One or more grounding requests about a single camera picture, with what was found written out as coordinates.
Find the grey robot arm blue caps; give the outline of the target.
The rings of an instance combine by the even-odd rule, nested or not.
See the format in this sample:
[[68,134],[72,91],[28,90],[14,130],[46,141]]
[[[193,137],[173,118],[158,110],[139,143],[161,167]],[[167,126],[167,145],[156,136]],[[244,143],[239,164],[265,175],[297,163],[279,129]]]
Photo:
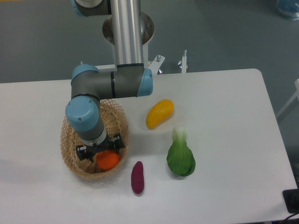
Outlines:
[[143,58],[143,44],[151,37],[151,25],[143,17],[138,0],[74,0],[81,16],[110,15],[116,69],[101,72],[81,64],[71,78],[71,100],[65,115],[82,140],[76,146],[80,160],[92,160],[102,151],[125,147],[120,134],[109,137],[100,116],[102,99],[148,96],[153,92],[152,71]]

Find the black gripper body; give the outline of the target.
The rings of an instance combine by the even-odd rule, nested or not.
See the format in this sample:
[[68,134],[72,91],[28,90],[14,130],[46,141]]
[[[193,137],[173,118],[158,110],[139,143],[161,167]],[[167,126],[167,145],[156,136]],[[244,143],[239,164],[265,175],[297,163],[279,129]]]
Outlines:
[[114,142],[111,139],[105,139],[102,143],[93,143],[91,145],[86,145],[85,154],[87,157],[93,157],[99,152],[105,150],[113,150]]

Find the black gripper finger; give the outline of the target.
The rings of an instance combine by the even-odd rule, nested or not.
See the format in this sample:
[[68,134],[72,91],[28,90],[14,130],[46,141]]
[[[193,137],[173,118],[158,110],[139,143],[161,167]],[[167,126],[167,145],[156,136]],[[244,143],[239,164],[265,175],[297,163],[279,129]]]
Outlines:
[[120,154],[120,150],[122,148],[125,148],[125,144],[124,144],[124,141],[121,137],[120,134],[116,134],[112,139],[111,139],[111,142],[112,142],[112,149],[117,153],[117,154]]
[[83,160],[89,160],[90,162],[93,162],[93,152],[90,151],[87,146],[83,145],[77,145],[76,146],[76,153],[78,158]]

